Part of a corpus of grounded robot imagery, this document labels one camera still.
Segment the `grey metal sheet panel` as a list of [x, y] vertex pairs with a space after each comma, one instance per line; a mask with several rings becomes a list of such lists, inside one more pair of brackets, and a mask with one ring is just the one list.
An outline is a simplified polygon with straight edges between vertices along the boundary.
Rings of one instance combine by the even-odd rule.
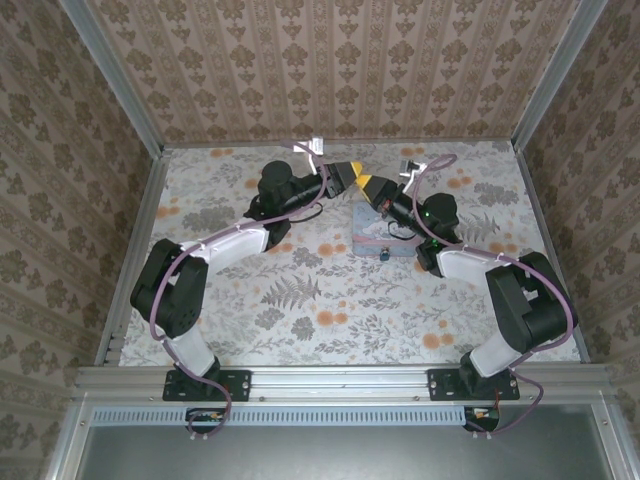
[[46, 480], [640, 480], [616, 410], [543, 406], [492, 437], [456, 426], [65, 423]]

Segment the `aluminium right side frame rail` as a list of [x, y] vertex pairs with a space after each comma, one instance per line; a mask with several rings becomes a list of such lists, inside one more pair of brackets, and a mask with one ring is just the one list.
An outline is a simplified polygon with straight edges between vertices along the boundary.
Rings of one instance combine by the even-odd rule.
[[596, 325], [588, 303], [604, 284], [603, 262], [591, 242], [604, 219], [604, 176], [599, 155], [581, 148], [567, 155], [534, 146], [520, 152], [526, 162], [544, 222], [564, 280], [580, 316], [580, 329], [589, 356], [599, 361], [611, 347], [611, 335]]

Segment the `aluminium frame rail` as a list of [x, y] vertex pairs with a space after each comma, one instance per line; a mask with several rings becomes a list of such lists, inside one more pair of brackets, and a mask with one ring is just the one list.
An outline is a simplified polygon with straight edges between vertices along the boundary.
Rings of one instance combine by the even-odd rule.
[[580, 316], [580, 329], [589, 356], [599, 361], [611, 347], [611, 335], [596, 325], [588, 303], [604, 284], [603, 262], [591, 242], [604, 219], [604, 176], [599, 155], [581, 148], [567, 155], [534, 146], [520, 152], [526, 162], [544, 222], [564, 280]]
[[94, 365], [117, 367], [132, 316], [130, 295], [146, 258], [156, 210], [165, 184], [171, 150], [164, 148], [153, 160]]
[[[249, 367], [249, 402], [257, 404], [454, 404], [474, 401], [434, 401], [427, 371], [447, 365]], [[159, 403], [169, 367], [84, 367], [72, 398], [106, 404]], [[525, 364], [519, 369], [520, 399], [525, 404], [544, 389], [547, 404], [591, 404], [615, 399], [615, 389], [602, 365], [580, 363]]]

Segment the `aluminium left side frame rail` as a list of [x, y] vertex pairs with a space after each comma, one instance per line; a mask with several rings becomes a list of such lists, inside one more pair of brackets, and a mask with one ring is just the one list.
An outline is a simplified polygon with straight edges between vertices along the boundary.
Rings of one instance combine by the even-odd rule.
[[164, 148], [153, 160], [94, 365], [117, 367], [132, 316], [130, 295], [146, 258], [156, 210], [165, 184], [171, 150]]

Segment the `black base plate of right arm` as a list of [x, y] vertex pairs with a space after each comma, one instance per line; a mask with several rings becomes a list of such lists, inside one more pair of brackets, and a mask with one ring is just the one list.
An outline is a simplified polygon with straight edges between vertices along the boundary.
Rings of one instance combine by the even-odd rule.
[[485, 378], [458, 368], [439, 368], [428, 370], [427, 377], [429, 395], [434, 401], [520, 399], [518, 381], [508, 371]]

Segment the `aluminium right upright post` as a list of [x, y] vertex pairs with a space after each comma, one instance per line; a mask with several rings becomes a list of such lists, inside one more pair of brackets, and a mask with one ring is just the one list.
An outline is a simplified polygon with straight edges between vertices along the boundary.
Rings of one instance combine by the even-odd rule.
[[516, 152], [524, 149], [553, 89], [568, 71], [575, 18], [582, 0], [514, 0], [510, 24], [520, 47], [510, 69], [510, 90], [502, 106], [503, 123]]

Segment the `aluminium upright post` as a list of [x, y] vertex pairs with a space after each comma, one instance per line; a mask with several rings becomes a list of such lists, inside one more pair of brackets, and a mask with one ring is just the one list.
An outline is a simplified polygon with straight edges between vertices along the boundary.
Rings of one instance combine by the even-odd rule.
[[503, 123], [516, 152], [524, 149], [553, 89], [568, 71], [575, 18], [582, 0], [514, 0], [510, 24], [520, 47], [510, 69], [510, 90], [502, 106]]
[[85, 0], [59, 0], [91, 57], [153, 160], [162, 156], [164, 141], [147, 113], [104, 29]]

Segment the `aluminium front frame rail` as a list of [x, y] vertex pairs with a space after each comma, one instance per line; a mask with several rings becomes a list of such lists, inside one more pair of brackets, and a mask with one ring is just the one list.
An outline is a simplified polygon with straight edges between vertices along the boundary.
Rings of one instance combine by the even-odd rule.
[[[427, 371], [447, 365], [249, 367], [249, 402], [257, 404], [454, 404], [474, 401], [434, 401]], [[169, 367], [84, 367], [72, 398], [106, 404], [159, 403]], [[547, 404], [591, 404], [615, 399], [615, 389], [602, 365], [580, 363], [525, 364], [519, 369], [520, 399], [525, 404], [544, 389]]]

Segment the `aluminium left upright post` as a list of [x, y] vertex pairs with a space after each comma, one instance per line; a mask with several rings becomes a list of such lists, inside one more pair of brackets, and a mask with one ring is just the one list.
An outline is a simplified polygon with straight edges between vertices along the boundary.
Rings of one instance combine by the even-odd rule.
[[91, 57], [153, 160], [162, 156], [164, 141], [147, 113], [104, 29], [85, 0], [59, 0]]

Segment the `black base plate of left arm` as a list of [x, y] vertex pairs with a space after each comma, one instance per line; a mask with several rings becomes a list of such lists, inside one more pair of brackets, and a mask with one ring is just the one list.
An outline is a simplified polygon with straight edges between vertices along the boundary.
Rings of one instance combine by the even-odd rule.
[[[251, 377], [250, 370], [222, 370], [216, 382], [228, 392], [232, 401], [247, 402]], [[225, 396], [219, 389], [174, 369], [166, 374], [162, 399], [172, 402], [224, 402]]]

